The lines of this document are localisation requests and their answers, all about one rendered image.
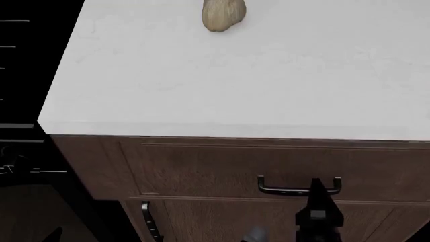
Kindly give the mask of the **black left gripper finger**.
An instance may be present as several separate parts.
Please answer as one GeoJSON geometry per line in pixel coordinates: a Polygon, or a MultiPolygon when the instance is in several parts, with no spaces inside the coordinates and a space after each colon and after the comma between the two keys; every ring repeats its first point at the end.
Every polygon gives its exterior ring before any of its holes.
{"type": "Polygon", "coordinates": [[[57,227],[51,234],[49,234],[42,242],[60,242],[62,237],[62,227],[57,227]]]}

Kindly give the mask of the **brown wooden drawer front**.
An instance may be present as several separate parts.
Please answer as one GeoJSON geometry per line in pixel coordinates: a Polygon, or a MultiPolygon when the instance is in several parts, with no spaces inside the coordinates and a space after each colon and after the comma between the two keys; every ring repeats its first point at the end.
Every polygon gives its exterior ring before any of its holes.
{"type": "Polygon", "coordinates": [[[335,199],[430,201],[430,151],[153,145],[123,141],[121,150],[142,195],[266,198],[266,186],[308,188],[319,178],[335,199]]]}

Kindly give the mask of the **black kitchen stove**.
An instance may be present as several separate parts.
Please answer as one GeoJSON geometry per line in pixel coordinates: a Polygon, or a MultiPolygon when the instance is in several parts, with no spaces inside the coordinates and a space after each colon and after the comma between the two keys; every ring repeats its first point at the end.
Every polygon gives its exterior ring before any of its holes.
{"type": "Polygon", "coordinates": [[[139,242],[117,202],[93,199],[38,116],[85,0],[0,0],[0,187],[52,186],[97,242],[139,242]]]}

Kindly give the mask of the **brown wooden cabinet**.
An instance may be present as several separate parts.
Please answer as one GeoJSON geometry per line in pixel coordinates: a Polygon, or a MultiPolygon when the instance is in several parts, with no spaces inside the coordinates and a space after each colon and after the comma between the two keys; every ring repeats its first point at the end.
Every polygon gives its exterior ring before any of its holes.
{"type": "Polygon", "coordinates": [[[92,197],[98,200],[118,201],[121,205],[122,201],[133,198],[305,199],[304,197],[270,194],[267,194],[266,198],[142,195],[134,179],[134,174],[121,150],[120,143],[123,141],[139,141],[153,145],[218,145],[223,147],[234,145],[240,147],[315,147],[430,151],[430,142],[413,141],[66,135],[55,135],[52,139],[92,197]]]}

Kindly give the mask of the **brown wooden cabinet door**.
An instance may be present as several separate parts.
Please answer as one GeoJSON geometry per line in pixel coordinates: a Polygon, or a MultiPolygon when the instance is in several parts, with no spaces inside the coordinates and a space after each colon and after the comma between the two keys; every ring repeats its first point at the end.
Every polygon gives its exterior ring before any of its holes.
{"type": "MultiPolygon", "coordinates": [[[[153,239],[142,203],[164,242],[239,242],[253,227],[266,229],[269,242],[295,242],[295,214],[305,199],[133,198],[122,201],[138,235],[153,239]]],[[[406,242],[430,221],[430,203],[336,201],[345,217],[343,242],[406,242]]]]}

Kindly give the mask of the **beige garlic bulb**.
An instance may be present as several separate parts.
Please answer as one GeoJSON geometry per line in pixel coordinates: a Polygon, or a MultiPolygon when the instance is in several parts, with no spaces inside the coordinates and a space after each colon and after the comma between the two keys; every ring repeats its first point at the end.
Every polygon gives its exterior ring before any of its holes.
{"type": "Polygon", "coordinates": [[[210,32],[224,32],[241,22],[246,13],[244,0],[204,0],[202,23],[210,32]]]}

